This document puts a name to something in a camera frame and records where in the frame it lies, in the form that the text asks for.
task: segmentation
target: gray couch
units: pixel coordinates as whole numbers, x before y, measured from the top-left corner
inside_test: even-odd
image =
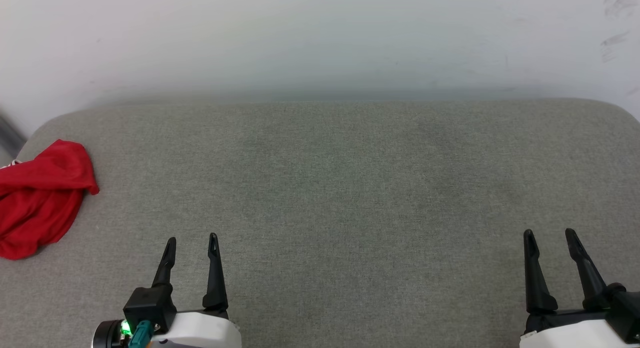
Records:
[[[179,310],[221,243],[245,347],[516,347],[534,230],[561,309],[564,229],[640,291],[640,125],[590,100],[138,106],[67,114],[19,155],[82,143],[101,192],[29,259],[0,261],[0,346],[90,345],[171,236]]]

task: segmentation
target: red towel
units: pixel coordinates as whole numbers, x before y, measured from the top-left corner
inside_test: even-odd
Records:
[[[98,184],[87,151],[58,139],[33,161],[0,169],[0,257],[23,259],[74,222],[83,191]]]

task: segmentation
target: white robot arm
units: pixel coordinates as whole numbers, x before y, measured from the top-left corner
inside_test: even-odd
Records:
[[[606,285],[572,229],[565,232],[578,266],[585,299],[581,310],[560,310],[549,294],[531,230],[524,232],[526,320],[519,348],[640,348],[640,293],[622,284]],[[171,301],[171,268],[176,239],[167,242],[151,288],[134,290],[123,311],[126,320],[106,321],[92,348],[242,348],[237,326],[229,321],[220,247],[210,234],[210,267],[204,310],[177,312]]]
[[[524,232],[526,330],[520,348],[640,347],[640,293],[622,284],[606,285],[576,232],[565,231],[569,254],[578,266],[584,292],[582,310],[558,311],[538,262],[531,230]]]

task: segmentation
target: white plastic housing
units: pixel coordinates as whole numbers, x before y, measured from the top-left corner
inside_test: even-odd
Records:
[[[228,319],[199,312],[178,313],[167,334],[154,335],[152,342],[168,340],[198,348],[242,348],[240,331]]]
[[[524,335],[519,348],[640,348],[640,344],[624,343],[604,319],[599,319]]]

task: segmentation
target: green led light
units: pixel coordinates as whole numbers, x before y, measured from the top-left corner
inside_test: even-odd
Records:
[[[133,335],[131,333],[131,328],[129,327],[129,322],[127,322],[126,319],[122,321],[122,323],[120,324],[120,332],[121,334],[128,335],[128,336]]]

